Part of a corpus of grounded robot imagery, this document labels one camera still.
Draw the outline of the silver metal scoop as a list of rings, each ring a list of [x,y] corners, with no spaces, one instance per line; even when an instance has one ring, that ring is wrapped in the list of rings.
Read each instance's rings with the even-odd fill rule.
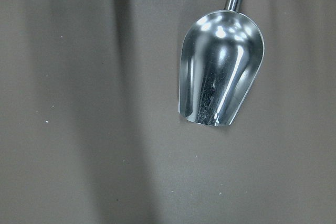
[[[265,44],[257,24],[227,0],[188,30],[182,45],[178,107],[188,121],[231,125],[260,69]]]

